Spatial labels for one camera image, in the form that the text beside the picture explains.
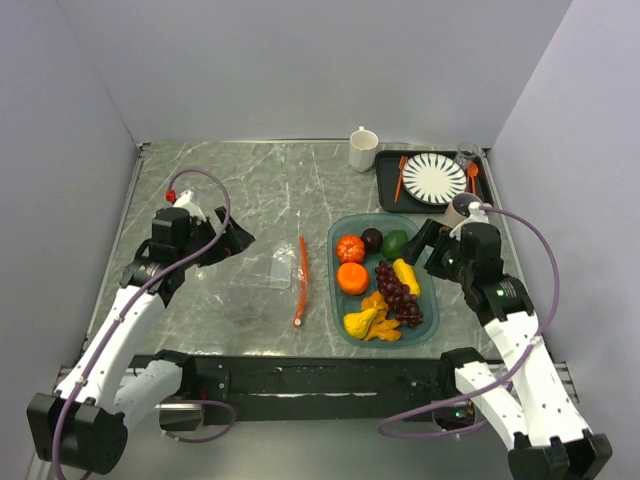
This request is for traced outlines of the clear zip top bag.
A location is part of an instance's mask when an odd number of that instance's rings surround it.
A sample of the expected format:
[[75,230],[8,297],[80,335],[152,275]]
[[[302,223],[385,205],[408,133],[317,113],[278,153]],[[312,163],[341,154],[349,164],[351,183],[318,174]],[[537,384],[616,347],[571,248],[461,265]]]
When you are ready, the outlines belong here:
[[258,269],[248,279],[234,278],[220,285],[214,299],[222,312],[244,322],[274,315],[290,320],[294,329],[301,328],[311,286],[306,239],[300,236],[297,245],[280,242],[256,260]]

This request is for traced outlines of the dark red grape bunch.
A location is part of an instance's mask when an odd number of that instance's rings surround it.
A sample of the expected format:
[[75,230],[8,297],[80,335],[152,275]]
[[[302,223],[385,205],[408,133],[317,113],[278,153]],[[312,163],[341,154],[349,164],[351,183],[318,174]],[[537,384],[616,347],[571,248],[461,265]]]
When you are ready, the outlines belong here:
[[375,269],[378,291],[401,325],[415,329],[424,322],[422,310],[418,305],[420,296],[409,293],[409,288],[396,277],[392,264],[381,261]]

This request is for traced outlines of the orange dried fruit piece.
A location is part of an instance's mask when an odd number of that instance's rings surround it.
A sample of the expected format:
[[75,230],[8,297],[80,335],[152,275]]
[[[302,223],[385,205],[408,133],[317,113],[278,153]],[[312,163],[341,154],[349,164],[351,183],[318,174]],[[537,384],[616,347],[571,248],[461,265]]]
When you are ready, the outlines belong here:
[[362,300],[361,311],[364,312],[369,309],[375,309],[377,311],[374,324],[380,323],[387,318],[389,305],[379,291],[374,291]]

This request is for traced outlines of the smooth orange persimmon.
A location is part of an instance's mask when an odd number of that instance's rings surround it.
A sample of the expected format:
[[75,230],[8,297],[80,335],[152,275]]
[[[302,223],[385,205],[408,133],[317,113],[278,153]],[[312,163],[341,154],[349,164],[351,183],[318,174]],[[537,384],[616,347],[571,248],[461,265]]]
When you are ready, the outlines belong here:
[[369,287],[370,279],[367,269],[355,262],[343,263],[336,273],[339,288],[348,295],[361,295]]

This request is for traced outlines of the orange dried fruit slice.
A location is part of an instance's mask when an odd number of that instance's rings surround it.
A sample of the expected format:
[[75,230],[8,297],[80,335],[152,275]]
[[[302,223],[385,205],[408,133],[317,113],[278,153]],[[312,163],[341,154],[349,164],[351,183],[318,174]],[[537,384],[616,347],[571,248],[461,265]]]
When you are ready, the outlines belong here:
[[370,341],[372,339],[379,339],[389,342],[398,341],[402,337],[402,333],[399,331],[400,325],[401,323],[395,319],[383,320],[372,325],[363,340]]

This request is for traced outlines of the yellow pear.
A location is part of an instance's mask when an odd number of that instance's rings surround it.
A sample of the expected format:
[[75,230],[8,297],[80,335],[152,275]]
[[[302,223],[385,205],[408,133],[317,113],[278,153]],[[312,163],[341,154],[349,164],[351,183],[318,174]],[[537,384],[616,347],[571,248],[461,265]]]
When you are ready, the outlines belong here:
[[362,340],[378,314],[376,308],[369,308],[361,312],[349,313],[343,317],[345,332],[352,338]]

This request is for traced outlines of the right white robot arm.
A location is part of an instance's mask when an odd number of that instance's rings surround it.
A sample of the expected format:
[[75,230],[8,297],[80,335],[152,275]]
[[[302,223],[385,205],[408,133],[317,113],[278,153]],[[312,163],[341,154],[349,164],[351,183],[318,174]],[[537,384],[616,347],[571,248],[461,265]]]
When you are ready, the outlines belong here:
[[460,285],[507,369],[496,379],[476,350],[452,350],[441,357],[439,390],[475,404],[504,442],[513,478],[593,479],[611,458],[611,443],[574,406],[526,288],[504,271],[501,246],[499,230],[486,221],[451,228],[428,220],[402,250],[413,265],[431,247],[425,270]]

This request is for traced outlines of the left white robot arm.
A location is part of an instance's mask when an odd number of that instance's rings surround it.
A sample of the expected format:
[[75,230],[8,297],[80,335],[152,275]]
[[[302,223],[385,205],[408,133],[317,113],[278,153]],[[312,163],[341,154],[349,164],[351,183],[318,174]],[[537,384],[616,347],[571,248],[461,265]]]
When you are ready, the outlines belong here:
[[36,453],[58,477],[65,467],[86,475],[112,471],[130,432],[158,404],[204,404],[189,354],[162,350],[134,379],[124,376],[186,271],[214,265],[254,243],[226,208],[215,213],[221,232],[194,206],[156,212],[150,237],[124,269],[109,315],[84,355],[53,393],[37,393],[30,401],[27,418]]

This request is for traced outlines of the teal plastic food tray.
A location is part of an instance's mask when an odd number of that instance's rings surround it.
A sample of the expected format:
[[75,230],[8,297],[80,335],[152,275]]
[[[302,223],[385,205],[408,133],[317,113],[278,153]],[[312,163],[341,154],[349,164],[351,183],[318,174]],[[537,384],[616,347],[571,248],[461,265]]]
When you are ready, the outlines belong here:
[[431,277],[400,258],[418,232],[409,219],[356,214],[328,232],[333,318],[347,342],[367,348],[419,345],[434,335],[439,308]]

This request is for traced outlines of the beige mug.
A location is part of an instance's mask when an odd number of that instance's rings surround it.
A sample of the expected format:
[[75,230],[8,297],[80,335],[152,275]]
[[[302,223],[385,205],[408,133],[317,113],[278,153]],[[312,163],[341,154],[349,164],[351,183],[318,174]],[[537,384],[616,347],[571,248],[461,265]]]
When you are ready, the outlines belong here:
[[474,201],[482,203],[479,197],[469,192],[462,192],[455,195],[446,208],[443,216],[443,224],[450,228],[455,226],[463,216],[469,214],[469,204]]

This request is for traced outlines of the dark purple plum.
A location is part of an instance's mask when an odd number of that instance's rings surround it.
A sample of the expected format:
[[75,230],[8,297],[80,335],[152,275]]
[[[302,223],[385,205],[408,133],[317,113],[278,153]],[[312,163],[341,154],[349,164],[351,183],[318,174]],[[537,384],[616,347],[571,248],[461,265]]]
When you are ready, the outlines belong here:
[[362,232],[360,239],[367,254],[378,254],[383,245],[384,236],[378,229],[368,228]]

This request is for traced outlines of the striped white plate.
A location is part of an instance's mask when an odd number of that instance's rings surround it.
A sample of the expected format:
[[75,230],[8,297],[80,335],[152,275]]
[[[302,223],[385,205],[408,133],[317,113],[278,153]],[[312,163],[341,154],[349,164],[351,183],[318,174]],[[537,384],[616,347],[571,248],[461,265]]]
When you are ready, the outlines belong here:
[[466,192],[467,179],[452,159],[437,153],[421,153],[408,159],[403,186],[422,203],[446,206],[455,195]]

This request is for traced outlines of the orange plastic fork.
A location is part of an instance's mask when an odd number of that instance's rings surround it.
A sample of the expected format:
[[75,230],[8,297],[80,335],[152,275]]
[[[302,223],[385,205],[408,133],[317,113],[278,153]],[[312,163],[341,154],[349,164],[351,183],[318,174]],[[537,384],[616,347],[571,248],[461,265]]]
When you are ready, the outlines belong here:
[[406,166],[408,162],[408,157],[407,156],[402,156],[399,160],[399,164],[398,164],[398,178],[397,178],[397,183],[396,183],[396,189],[395,189],[395,194],[394,194],[394,202],[397,203],[400,197],[400,193],[402,191],[403,188],[403,171],[404,168]]

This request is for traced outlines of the clear drinking glass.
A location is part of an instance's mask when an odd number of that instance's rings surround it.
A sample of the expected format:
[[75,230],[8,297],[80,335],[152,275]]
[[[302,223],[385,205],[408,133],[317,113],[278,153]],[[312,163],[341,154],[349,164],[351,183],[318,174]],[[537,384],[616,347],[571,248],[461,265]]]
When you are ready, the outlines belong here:
[[468,166],[473,163],[476,157],[479,155],[478,147],[472,142],[461,142],[457,146],[454,162],[460,166],[463,171],[466,171]]

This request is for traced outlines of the white ceramic mug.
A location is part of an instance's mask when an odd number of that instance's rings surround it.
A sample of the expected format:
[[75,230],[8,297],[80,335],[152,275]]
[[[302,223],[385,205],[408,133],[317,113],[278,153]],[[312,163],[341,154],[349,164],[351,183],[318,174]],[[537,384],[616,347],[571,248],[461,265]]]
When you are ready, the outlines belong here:
[[378,146],[378,136],[360,126],[350,136],[348,160],[351,168],[359,173],[369,170],[374,164]]

